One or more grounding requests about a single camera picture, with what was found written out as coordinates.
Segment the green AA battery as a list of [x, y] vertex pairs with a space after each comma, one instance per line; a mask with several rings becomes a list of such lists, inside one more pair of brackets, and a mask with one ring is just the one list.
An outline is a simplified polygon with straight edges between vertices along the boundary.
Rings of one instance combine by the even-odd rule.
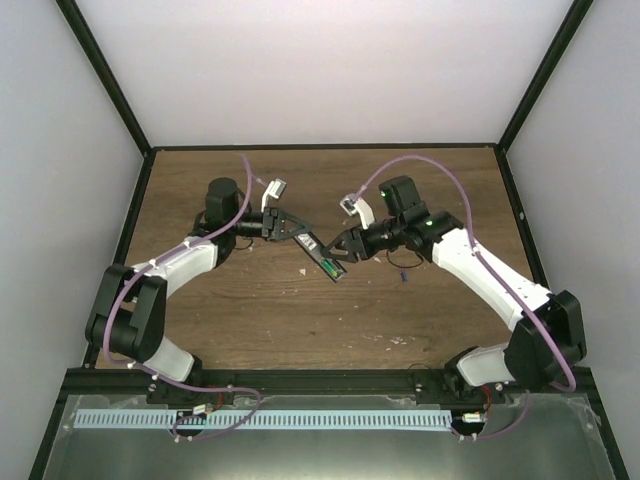
[[321, 266], [333, 281], [337, 281], [342, 275], [342, 271], [330, 259], [323, 259]]

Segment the black remote control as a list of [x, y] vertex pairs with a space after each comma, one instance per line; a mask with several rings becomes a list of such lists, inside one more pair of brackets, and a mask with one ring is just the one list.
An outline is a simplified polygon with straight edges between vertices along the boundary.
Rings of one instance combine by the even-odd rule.
[[[338, 261], [324, 256], [322, 253], [324, 244], [312, 232], [301, 234], [293, 238], [293, 240], [332, 282], [337, 283], [346, 275], [347, 270]], [[333, 281], [323, 270], [321, 266], [323, 259], [330, 259], [342, 271], [342, 275], [337, 281]]]

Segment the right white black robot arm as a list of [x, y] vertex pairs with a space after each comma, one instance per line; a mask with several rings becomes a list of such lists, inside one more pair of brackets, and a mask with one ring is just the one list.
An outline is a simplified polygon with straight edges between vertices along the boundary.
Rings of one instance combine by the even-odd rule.
[[339, 234], [323, 253], [339, 261], [369, 260], [400, 247], [450, 273], [504, 322], [506, 343], [471, 347], [452, 358], [444, 378], [447, 396], [465, 403], [481, 386], [513, 383], [532, 391], [546, 386], [572, 391], [572, 367], [586, 355], [581, 306], [568, 291], [552, 293], [525, 278], [477, 242], [469, 226], [446, 211], [432, 213], [414, 181], [399, 176], [379, 186], [388, 218], [378, 221], [354, 194], [340, 205], [360, 223]]

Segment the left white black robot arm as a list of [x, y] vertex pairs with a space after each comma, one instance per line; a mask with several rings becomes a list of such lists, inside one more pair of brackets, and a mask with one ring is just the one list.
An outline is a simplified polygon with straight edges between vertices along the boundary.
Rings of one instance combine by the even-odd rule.
[[196, 277], [224, 263], [236, 238], [281, 242], [311, 231], [311, 224], [280, 208], [254, 211], [249, 195], [221, 177], [209, 183], [205, 209], [190, 234], [172, 250], [134, 266], [114, 264], [102, 277], [85, 338], [105, 354], [119, 354], [169, 378], [169, 391], [181, 403], [196, 402], [203, 377], [199, 360], [165, 334], [169, 297]]

